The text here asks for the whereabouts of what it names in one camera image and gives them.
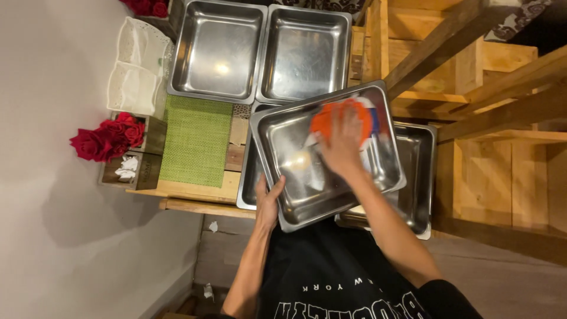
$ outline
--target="orange cloth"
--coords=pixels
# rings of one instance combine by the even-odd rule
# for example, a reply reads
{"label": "orange cloth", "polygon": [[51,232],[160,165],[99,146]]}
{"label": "orange cloth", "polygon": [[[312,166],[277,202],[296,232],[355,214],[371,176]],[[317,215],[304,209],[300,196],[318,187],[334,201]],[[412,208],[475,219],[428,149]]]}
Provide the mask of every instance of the orange cloth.
{"label": "orange cloth", "polygon": [[334,102],[323,105],[323,109],[319,113],[315,114],[315,116],[311,119],[309,132],[315,133],[319,131],[328,141],[331,138],[331,111],[335,107],[340,108],[339,118],[342,119],[345,107],[347,106],[353,107],[356,110],[358,119],[362,122],[362,134],[360,136],[359,147],[362,146],[364,140],[370,137],[370,133],[372,132],[372,114],[370,114],[370,111],[366,109],[361,102],[357,102],[355,99],[346,99],[343,102]]}

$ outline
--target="person's hand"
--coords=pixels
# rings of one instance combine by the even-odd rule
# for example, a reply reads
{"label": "person's hand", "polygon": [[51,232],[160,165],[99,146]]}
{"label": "person's hand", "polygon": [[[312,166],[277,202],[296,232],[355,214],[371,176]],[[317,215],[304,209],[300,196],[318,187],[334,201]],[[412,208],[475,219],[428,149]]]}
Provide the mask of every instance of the person's hand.
{"label": "person's hand", "polygon": [[278,220],[278,205],[276,200],[284,190],[285,176],[280,176],[280,180],[274,184],[272,190],[268,192],[266,187],[266,175],[262,173],[260,180],[256,184],[256,225],[268,231],[276,227]]}
{"label": "person's hand", "polygon": [[315,135],[321,148],[323,161],[330,170],[344,180],[348,180],[353,174],[364,172],[358,145],[361,138],[361,121],[358,119],[356,110],[351,107],[343,110],[342,120],[337,107],[331,112],[331,138],[327,140],[321,134],[315,133]]}

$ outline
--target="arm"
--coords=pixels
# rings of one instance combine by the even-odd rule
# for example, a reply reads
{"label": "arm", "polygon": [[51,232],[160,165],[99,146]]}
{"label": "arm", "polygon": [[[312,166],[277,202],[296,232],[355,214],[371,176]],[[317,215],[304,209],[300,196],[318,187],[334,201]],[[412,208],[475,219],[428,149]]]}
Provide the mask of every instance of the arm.
{"label": "arm", "polygon": [[398,272],[414,286],[420,287],[430,280],[441,279],[431,254],[364,170],[358,151],[361,125],[356,113],[347,109],[340,120],[338,111],[335,111],[332,121],[330,140],[318,136],[323,160],[352,188],[366,212],[376,244]]}
{"label": "arm", "polygon": [[276,199],[284,190],[284,185],[285,177],[281,176],[270,193],[267,193],[264,174],[256,185],[256,223],[240,259],[234,282],[222,305],[221,313],[236,319],[254,318],[268,254],[268,243],[278,217]]}

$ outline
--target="gray floor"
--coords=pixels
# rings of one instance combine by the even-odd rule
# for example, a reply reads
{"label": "gray floor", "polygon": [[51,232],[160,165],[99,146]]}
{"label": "gray floor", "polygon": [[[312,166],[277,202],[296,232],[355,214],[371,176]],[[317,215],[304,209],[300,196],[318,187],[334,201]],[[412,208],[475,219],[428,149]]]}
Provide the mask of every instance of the gray floor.
{"label": "gray floor", "polygon": [[[218,231],[209,225],[217,221]],[[253,220],[206,215],[194,277],[200,297],[197,315],[220,310]],[[425,242],[447,280],[455,284],[485,319],[564,318],[567,268],[463,239]],[[202,286],[214,287],[215,303],[202,298]]]}

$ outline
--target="green placemat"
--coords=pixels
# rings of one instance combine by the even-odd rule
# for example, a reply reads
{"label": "green placemat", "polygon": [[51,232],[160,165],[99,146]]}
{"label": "green placemat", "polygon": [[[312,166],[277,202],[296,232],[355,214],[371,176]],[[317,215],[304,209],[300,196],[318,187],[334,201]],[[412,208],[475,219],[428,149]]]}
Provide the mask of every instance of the green placemat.
{"label": "green placemat", "polygon": [[232,104],[168,95],[159,178],[222,187]]}

